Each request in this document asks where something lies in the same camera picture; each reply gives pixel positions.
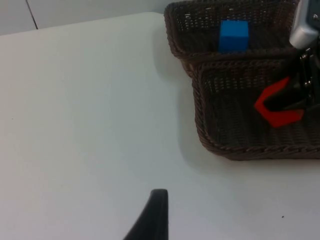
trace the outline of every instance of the brown wicker basket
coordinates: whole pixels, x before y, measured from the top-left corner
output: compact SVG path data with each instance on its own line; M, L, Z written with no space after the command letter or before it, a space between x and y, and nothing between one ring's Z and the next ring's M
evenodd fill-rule
M169 4L164 11L173 55L190 77L205 61L286 58L295 52L289 43L299 0L201 0ZM217 52L222 20L249 24L246 52Z
M215 61L195 69L195 123L204 147L233 160L320 158L319 111L272 128L254 108L282 62Z

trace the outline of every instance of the table surface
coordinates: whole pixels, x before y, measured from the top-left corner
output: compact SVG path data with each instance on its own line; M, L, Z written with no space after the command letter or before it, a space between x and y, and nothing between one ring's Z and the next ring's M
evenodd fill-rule
M121 240L152 189L171 240L317 239L320 161L205 150L163 16L0 37L0 236Z

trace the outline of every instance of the basket compartment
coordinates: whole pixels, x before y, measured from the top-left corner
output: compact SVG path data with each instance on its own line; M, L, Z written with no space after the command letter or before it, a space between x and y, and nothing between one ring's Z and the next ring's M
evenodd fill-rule
M195 122L202 144L234 160L320 158L320 113L272 128L255 110L283 60L206 63L194 72Z

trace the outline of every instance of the black curved object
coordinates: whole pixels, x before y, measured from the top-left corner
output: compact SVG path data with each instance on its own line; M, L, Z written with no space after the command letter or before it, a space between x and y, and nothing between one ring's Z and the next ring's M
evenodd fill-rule
M123 240L168 240L168 191L154 189L141 215Z

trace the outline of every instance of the black object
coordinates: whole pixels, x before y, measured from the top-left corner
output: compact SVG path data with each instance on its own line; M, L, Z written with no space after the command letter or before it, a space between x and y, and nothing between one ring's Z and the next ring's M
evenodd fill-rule
M272 111L313 110L320 106L319 40L310 48L298 51L274 76L276 81L289 77L285 88L269 96L265 107Z
M124 240L168 240L168 191L151 191L141 215Z

